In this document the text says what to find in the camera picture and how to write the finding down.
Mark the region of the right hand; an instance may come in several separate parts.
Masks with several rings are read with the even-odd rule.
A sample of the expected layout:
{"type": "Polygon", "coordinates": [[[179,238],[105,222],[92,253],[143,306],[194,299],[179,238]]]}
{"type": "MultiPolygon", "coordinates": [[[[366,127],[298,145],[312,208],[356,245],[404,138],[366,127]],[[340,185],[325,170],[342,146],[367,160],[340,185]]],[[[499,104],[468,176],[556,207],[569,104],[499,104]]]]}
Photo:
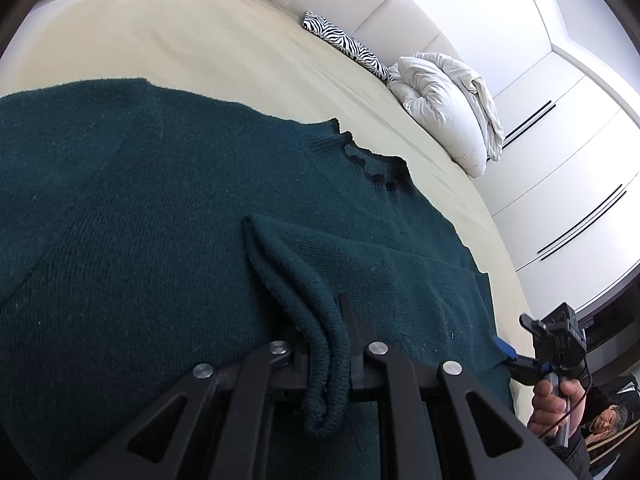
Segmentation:
{"type": "Polygon", "coordinates": [[[563,397],[553,393],[553,386],[548,380],[541,380],[534,387],[532,416],[527,423],[528,429],[536,436],[545,432],[548,437],[554,436],[561,427],[567,427],[571,437],[577,430],[585,411],[582,396],[585,389],[577,379],[563,380],[560,383],[563,397]]]}

